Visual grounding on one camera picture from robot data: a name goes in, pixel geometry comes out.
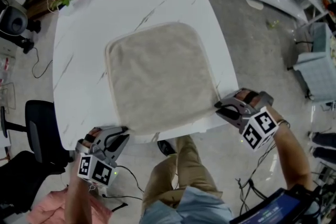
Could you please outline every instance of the black office chair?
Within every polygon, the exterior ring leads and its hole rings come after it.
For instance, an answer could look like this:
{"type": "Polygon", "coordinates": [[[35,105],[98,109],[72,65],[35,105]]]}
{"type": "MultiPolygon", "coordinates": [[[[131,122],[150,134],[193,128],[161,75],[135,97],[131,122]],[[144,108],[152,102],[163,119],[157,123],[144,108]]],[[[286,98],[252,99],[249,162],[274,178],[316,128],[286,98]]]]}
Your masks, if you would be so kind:
{"type": "Polygon", "coordinates": [[[62,147],[53,103],[28,101],[25,108],[26,127],[7,122],[3,106],[0,113],[4,135],[7,136],[7,130],[27,132],[30,149],[34,152],[20,152],[0,167],[0,204],[11,205],[0,210],[1,218],[1,214],[28,211],[46,177],[64,173],[72,158],[69,151],[62,147]]]}

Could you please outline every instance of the strap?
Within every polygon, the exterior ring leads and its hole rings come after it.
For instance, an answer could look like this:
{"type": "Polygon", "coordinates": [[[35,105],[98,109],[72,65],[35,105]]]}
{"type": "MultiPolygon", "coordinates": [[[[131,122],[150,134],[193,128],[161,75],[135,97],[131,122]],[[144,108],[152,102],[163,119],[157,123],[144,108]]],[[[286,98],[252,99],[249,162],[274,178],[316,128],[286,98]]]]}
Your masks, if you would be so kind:
{"type": "Polygon", "coordinates": [[[84,140],[88,141],[89,143],[93,143],[95,139],[96,138],[91,134],[87,134],[84,138],[84,140]]]}
{"type": "Polygon", "coordinates": [[[278,123],[279,126],[280,126],[280,124],[284,123],[285,125],[287,125],[288,128],[290,128],[290,123],[288,121],[284,120],[284,119],[278,121],[277,123],[278,123]]]}
{"type": "Polygon", "coordinates": [[[250,104],[251,103],[251,101],[252,101],[252,99],[254,98],[254,97],[256,97],[256,96],[258,96],[259,95],[259,93],[256,93],[256,92],[254,92],[254,91],[250,91],[247,95],[246,95],[246,97],[244,98],[244,102],[245,103],[247,103],[247,104],[250,104]]]}
{"type": "Polygon", "coordinates": [[[85,153],[85,154],[88,154],[90,149],[82,145],[82,142],[83,142],[83,141],[84,141],[84,139],[80,139],[80,140],[77,141],[77,144],[76,144],[76,152],[77,152],[77,153],[85,153]]]}

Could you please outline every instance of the tiled floor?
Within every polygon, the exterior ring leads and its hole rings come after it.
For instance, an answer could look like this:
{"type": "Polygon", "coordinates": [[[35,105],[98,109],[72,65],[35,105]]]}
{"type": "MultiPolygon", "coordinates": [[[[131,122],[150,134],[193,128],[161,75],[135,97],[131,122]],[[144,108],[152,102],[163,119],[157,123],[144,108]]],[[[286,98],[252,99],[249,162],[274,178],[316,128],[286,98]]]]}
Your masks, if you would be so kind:
{"type": "MultiPolygon", "coordinates": [[[[311,102],[305,99],[293,72],[286,70],[286,66],[290,65],[297,55],[293,34],[295,22],[286,14],[266,5],[263,10],[254,9],[246,0],[209,1],[226,39],[239,86],[270,93],[275,98],[274,107],[291,123],[291,129],[308,152],[307,131],[312,128],[316,131],[326,130],[333,127],[334,121],[332,114],[321,112],[317,106],[314,120],[311,122],[311,102]],[[275,29],[268,29],[266,21],[275,19],[278,19],[280,24],[275,29]]],[[[40,74],[52,59],[56,22],[57,16],[52,14],[46,16],[43,19],[41,33],[34,36],[40,56],[40,63],[35,69],[36,74],[40,74]]],[[[17,51],[12,76],[16,88],[16,110],[10,110],[8,116],[8,119],[15,123],[25,124],[26,101],[30,99],[53,101],[52,66],[44,76],[35,79],[31,71],[35,62],[34,50],[28,55],[24,55],[21,50],[17,51]]],[[[214,177],[218,189],[223,191],[223,200],[231,206],[235,215],[238,214],[241,205],[236,178],[241,178],[244,182],[256,167],[257,160],[262,154],[262,152],[250,153],[240,145],[237,135],[238,131],[229,125],[193,135],[203,164],[214,177]]],[[[10,136],[13,145],[12,156],[22,150],[29,150],[25,134],[11,132],[10,136]]],[[[119,157],[118,164],[131,169],[138,178],[140,186],[144,188],[152,168],[163,159],[164,156],[154,143],[129,144],[119,157]]],[[[316,161],[311,157],[310,161],[312,167],[315,167],[316,161]]],[[[34,204],[51,190],[64,188],[69,182],[70,166],[62,176],[49,176],[45,180],[34,204]]],[[[279,187],[285,187],[276,150],[273,150],[259,167],[254,175],[254,182],[265,195],[272,194],[279,187]],[[276,166],[271,171],[274,160],[276,166]]],[[[141,197],[134,178],[126,170],[119,172],[109,194],[141,197]]],[[[141,210],[139,200],[122,198],[105,199],[104,202],[112,209],[120,205],[121,201],[125,201],[129,206],[116,211],[110,223],[137,223],[141,210]]],[[[260,200],[251,194],[247,202],[252,207],[260,200]]]]}

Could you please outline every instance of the person's hand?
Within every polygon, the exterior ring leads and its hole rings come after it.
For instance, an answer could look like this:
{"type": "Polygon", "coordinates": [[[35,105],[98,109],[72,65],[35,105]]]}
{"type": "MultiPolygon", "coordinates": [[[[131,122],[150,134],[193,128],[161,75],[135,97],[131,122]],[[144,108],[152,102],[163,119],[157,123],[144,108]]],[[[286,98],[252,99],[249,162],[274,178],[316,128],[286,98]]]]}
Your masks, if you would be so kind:
{"type": "MultiPolygon", "coordinates": [[[[101,129],[100,128],[93,128],[89,134],[94,136],[94,137],[97,137],[101,132],[101,129]]],[[[91,144],[90,142],[86,141],[86,140],[83,140],[82,142],[82,145],[87,147],[87,148],[90,148],[91,147],[91,144]]],[[[77,171],[78,171],[78,167],[79,167],[79,160],[80,160],[80,157],[79,155],[77,156],[76,160],[75,160],[75,163],[73,165],[73,168],[72,168],[72,171],[71,171],[71,176],[70,176],[70,180],[81,180],[81,178],[79,178],[77,176],[77,171]]]]}
{"type": "MultiPolygon", "coordinates": [[[[250,90],[243,89],[239,93],[236,94],[236,98],[243,101],[245,99],[245,97],[249,94],[249,92],[250,92],[250,90]]],[[[257,95],[256,97],[254,97],[251,100],[249,105],[254,108],[259,101],[260,101],[260,96],[257,95]]],[[[273,119],[276,122],[279,122],[280,120],[283,119],[283,117],[274,108],[272,108],[270,105],[267,105],[266,108],[267,108],[267,111],[272,115],[273,119]]]]}
{"type": "MultiPolygon", "coordinates": [[[[97,136],[100,134],[100,132],[101,132],[101,128],[93,128],[93,129],[89,132],[89,134],[92,135],[92,136],[94,136],[94,137],[97,137],[97,136]]],[[[91,144],[92,144],[92,143],[90,143],[90,142],[88,142],[88,141],[86,141],[86,140],[84,140],[84,141],[82,142],[82,145],[85,146],[85,147],[87,147],[87,148],[90,148],[90,147],[91,147],[91,144]]]]}

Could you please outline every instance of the flower pot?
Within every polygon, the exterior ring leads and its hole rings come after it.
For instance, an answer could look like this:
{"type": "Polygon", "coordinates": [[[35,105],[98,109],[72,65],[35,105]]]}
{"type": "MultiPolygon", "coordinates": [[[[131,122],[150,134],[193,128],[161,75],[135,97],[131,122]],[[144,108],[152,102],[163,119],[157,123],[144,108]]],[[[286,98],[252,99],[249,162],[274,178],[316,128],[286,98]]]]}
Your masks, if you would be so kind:
{"type": "Polygon", "coordinates": [[[58,6],[59,14],[62,16],[70,16],[74,11],[75,7],[72,2],[70,2],[69,6],[59,5],[58,6]]]}

